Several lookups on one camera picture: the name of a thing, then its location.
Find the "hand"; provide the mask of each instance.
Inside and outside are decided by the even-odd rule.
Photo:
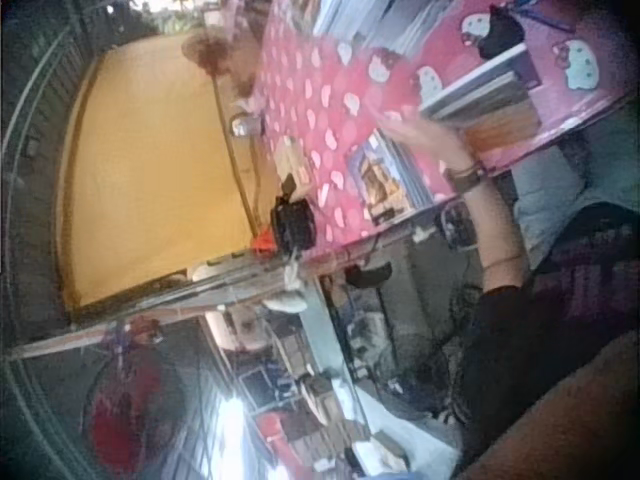
[[[429,154],[453,172],[463,172],[475,165],[469,149],[458,134],[419,116],[397,121],[378,116],[380,128],[393,140]]]

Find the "orange wall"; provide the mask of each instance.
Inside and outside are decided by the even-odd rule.
[[[58,222],[71,307],[249,245],[211,79],[184,40],[139,41],[99,67]]]

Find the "pink tablecloth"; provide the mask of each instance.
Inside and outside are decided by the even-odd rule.
[[[391,116],[417,106],[482,64],[465,34],[482,34],[491,0],[454,0],[411,61],[383,50],[352,51],[330,37],[305,37],[287,24],[283,5],[274,0],[265,31],[262,65],[255,93],[266,100],[265,141],[271,152],[282,135],[300,140],[314,172],[317,247],[312,255],[335,249],[376,232],[346,168],[350,153],[375,128],[370,105]],[[542,120],[536,138],[484,155],[489,168],[508,168],[525,154],[576,127],[622,98],[635,85],[634,50],[602,12],[575,10],[540,1],[532,8],[576,25],[567,34],[517,17],[542,79],[532,90]],[[439,78],[425,79],[431,67]],[[442,166],[416,155],[422,179],[436,201],[451,190]]]

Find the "black sleeve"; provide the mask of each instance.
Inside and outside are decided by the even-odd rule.
[[[543,328],[532,306],[527,290],[516,287],[480,298],[454,385],[454,408],[465,424],[463,468],[528,407],[515,387],[526,376]]]

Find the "wristwatch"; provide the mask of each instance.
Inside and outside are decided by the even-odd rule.
[[[453,172],[446,169],[443,173],[444,178],[449,182],[453,191],[458,195],[463,195],[469,190],[477,187],[489,175],[486,168],[481,164],[474,165],[470,170],[464,172]]]

